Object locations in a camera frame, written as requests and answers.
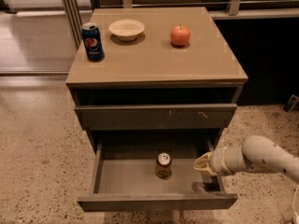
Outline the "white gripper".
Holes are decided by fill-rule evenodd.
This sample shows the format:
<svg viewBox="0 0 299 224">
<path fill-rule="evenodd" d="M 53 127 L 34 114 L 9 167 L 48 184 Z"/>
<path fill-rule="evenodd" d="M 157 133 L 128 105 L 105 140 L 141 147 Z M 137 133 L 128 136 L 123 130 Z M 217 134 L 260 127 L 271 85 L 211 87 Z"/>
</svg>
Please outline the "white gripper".
<svg viewBox="0 0 299 224">
<path fill-rule="evenodd" d="M 226 150 L 226 147 L 221 147 L 203 154 L 194 162 L 193 168 L 200 173 L 209 175 L 231 175 L 233 172 L 225 160 Z"/>
</svg>

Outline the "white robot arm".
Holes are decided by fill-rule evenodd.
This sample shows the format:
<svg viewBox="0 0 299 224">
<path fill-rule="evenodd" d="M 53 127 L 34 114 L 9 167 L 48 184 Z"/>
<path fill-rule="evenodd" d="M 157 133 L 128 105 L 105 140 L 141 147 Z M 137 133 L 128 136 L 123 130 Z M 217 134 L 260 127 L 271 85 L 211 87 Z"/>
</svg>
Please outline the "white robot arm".
<svg viewBox="0 0 299 224">
<path fill-rule="evenodd" d="M 272 140 L 252 135 L 240 146 L 220 147 L 198 158 L 193 168 L 211 176 L 245 173 L 281 173 L 299 183 L 299 158 Z"/>
</svg>

